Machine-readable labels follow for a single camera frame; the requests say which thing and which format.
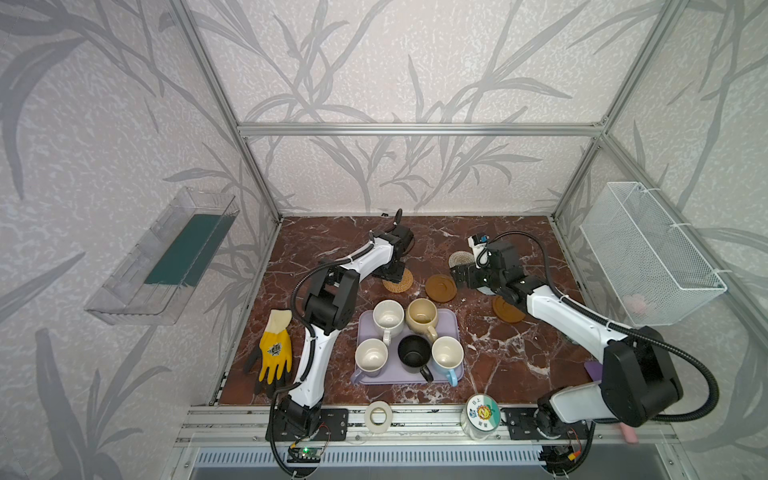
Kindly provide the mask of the amber brown coaster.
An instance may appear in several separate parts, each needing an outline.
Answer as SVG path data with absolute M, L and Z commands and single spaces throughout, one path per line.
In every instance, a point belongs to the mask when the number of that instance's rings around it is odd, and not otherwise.
M 526 317 L 524 312 L 507 303 L 501 296 L 494 298 L 492 309 L 499 320 L 508 324 L 519 323 Z

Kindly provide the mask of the woven cork coaster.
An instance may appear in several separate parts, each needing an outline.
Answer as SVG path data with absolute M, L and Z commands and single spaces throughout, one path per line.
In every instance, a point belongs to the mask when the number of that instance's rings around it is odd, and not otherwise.
M 408 268 L 406 268 L 399 282 L 383 280 L 382 284 L 387 291 L 398 294 L 408 291 L 413 285 L 413 282 L 413 274 Z

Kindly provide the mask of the beige spiral woven coaster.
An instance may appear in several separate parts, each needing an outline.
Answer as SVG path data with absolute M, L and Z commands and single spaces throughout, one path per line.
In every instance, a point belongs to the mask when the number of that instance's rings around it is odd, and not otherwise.
M 469 251 L 455 251 L 448 259 L 448 264 L 451 269 L 458 266 L 471 266 L 476 265 L 474 254 Z

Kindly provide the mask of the brown wooden coaster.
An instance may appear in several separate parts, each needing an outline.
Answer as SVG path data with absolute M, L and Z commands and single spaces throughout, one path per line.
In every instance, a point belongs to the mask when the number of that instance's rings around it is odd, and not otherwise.
M 457 295 L 457 286 L 449 275 L 435 274 L 425 283 L 426 295 L 435 303 L 447 303 Z

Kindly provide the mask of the beige mug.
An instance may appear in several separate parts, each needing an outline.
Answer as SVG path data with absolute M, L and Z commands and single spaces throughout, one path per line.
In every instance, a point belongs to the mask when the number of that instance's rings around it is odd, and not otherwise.
M 413 300 L 405 310 L 405 320 L 409 329 L 424 336 L 430 343 L 438 338 L 438 309 L 428 298 Z

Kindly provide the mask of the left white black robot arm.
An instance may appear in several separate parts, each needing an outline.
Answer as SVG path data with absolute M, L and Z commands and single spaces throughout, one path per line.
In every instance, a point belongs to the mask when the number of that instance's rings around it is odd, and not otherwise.
M 335 342 L 356 310 L 360 283 L 369 276 L 398 282 L 405 271 L 402 257 L 414 242 L 412 230 L 400 223 L 371 232 L 352 253 L 313 268 L 294 288 L 291 308 L 304 283 L 309 284 L 303 311 L 294 316 L 306 329 L 299 372 L 277 406 L 286 415 L 310 415 L 320 409 L 325 378 Z

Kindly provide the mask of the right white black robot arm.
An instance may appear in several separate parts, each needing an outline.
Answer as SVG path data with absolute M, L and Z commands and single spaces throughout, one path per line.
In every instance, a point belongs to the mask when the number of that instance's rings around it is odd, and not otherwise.
M 472 262 L 451 269 L 457 285 L 491 291 L 524 314 L 556 328 L 602 367 L 599 380 L 557 389 L 538 400 L 535 421 L 544 435 L 554 436 L 565 426 L 582 421 L 631 427 L 648 421 L 692 422 L 706 417 L 719 404 L 719 384 L 710 369 L 667 343 L 657 330 L 629 327 L 591 310 L 559 290 L 549 273 L 527 274 L 515 246 L 501 236 L 474 235 L 468 245 Z M 701 374 L 707 397 L 692 411 L 670 414 L 668 408 L 684 396 L 675 358 Z

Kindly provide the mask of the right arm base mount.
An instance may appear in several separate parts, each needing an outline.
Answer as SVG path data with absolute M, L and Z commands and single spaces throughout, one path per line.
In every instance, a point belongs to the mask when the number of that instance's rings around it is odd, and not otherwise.
M 505 407 L 501 409 L 503 424 L 511 440 L 567 441 L 586 440 L 589 423 L 552 423 L 545 414 L 539 414 L 535 406 Z

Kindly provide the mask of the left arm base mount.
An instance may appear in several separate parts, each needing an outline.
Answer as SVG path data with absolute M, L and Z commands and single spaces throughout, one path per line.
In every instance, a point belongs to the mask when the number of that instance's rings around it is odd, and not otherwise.
M 301 439 L 341 442 L 347 437 L 349 410 L 321 408 L 296 411 L 277 408 L 269 421 L 266 439 L 277 442 Z

